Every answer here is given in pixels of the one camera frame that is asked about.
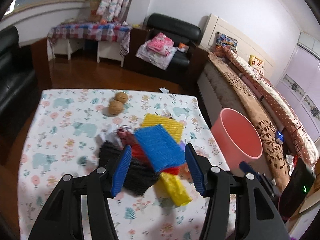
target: hanging coat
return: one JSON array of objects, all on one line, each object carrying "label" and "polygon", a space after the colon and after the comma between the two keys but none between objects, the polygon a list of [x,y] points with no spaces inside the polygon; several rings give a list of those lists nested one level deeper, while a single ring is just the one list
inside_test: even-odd
[{"label": "hanging coat", "polygon": [[112,22],[115,19],[121,20],[125,14],[129,0],[102,0],[97,14],[102,15],[102,19]]}]

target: sofa backrest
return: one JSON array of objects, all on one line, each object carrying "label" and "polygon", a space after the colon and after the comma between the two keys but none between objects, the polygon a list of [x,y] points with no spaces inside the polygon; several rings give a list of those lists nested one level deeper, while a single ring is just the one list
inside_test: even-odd
[{"label": "sofa backrest", "polygon": [[198,26],[158,13],[149,17],[147,27],[154,29],[152,36],[162,32],[174,41],[175,46],[180,42],[188,44],[189,41],[198,44],[201,38]]},{"label": "sofa backrest", "polygon": [[14,51],[19,47],[19,34],[14,26],[0,31],[0,77],[12,71]]}]

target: blue sponge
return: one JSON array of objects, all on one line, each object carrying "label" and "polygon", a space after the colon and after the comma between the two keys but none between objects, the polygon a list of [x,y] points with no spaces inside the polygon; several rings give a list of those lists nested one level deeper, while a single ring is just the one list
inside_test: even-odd
[{"label": "blue sponge", "polygon": [[162,125],[138,129],[134,135],[155,172],[186,162],[184,152]]}]

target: yellow object on desk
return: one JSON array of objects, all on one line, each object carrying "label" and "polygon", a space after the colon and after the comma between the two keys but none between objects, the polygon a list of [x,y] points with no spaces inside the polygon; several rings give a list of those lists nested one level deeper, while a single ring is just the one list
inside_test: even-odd
[{"label": "yellow object on desk", "polygon": [[161,172],[160,178],[176,206],[185,206],[192,200],[188,195],[186,188],[182,185],[178,175]]},{"label": "yellow object on desk", "polygon": [[147,114],[141,127],[154,126],[161,124],[164,129],[172,136],[172,138],[180,143],[183,132],[183,124],[175,120],[156,114]]}]

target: brown ball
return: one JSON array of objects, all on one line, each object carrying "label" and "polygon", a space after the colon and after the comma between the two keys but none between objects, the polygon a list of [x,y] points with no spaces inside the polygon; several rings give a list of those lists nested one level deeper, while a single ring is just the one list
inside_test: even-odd
[{"label": "brown ball", "polygon": [[118,115],[123,111],[123,104],[119,101],[113,100],[110,102],[108,110],[110,114]]},{"label": "brown ball", "polygon": [[124,92],[116,93],[115,100],[125,104],[128,101],[128,95]]}]

